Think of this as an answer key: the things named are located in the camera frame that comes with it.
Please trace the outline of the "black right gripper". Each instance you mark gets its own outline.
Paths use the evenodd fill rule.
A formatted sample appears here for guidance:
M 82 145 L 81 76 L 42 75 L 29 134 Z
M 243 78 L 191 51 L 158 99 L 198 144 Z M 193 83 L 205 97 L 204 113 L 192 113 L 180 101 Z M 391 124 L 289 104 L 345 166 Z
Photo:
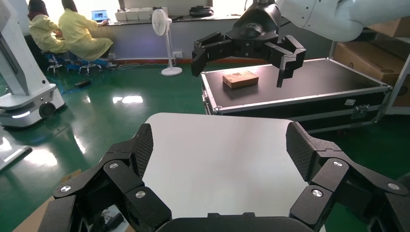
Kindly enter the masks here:
M 217 31 L 194 42 L 191 74 L 198 77 L 207 63 L 230 56 L 264 58 L 279 69 L 277 87 L 281 88 L 283 80 L 303 66 L 307 50 L 291 35 L 277 43 L 280 23 L 275 3 L 253 3 L 225 35 Z

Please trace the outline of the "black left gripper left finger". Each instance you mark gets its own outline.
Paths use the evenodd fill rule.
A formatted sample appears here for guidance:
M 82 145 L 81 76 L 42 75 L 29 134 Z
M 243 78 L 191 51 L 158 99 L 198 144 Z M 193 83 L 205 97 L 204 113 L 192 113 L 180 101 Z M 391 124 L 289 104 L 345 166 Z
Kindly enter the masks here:
M 157 231 L 172 212 L 143 182 L 152 151 L 152 129 L 144 123 L 131 139 L 111 145 L 95 166 L 54 190 L 39 231 L 87 232 L 112 205 L 135 231 Z

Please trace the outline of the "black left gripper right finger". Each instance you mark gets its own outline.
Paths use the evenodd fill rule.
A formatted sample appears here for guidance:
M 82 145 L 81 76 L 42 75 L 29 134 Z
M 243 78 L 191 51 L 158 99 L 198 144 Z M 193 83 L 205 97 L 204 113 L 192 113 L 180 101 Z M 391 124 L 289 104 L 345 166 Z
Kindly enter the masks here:
M 410 192 L 398 181 L 351 160 L 335 143 L 310 136 L 297 122 L 286 130 L 286 150 L 308 186 L 289 216 L 319 231 L 336 203 L 354 212 L 370 232 L 410 229 Z

